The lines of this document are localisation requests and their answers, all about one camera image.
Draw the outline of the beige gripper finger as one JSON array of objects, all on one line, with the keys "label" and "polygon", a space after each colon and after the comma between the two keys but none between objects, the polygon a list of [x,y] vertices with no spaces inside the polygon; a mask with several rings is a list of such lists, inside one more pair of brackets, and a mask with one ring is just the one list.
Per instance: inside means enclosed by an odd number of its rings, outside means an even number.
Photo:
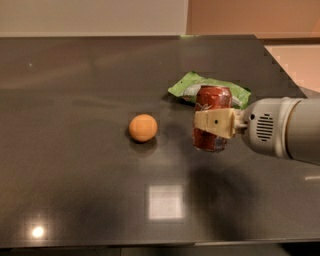
[{"label": "beige gripper finger", "polygon": [[233,108],[196,111],[194,127],[210,134],[230,139],[235,134],[235,110]]}]

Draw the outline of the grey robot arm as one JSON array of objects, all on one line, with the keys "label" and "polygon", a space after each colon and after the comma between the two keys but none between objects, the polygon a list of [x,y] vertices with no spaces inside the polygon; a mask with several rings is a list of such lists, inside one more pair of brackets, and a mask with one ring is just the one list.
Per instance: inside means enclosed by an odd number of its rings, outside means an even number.
[{"label": "grey robot arm", "polygon": [[225,139],[236,135],[252,151],[320,165],[320,100],[266,98],[244,110],[197,111],[194,126]]}]

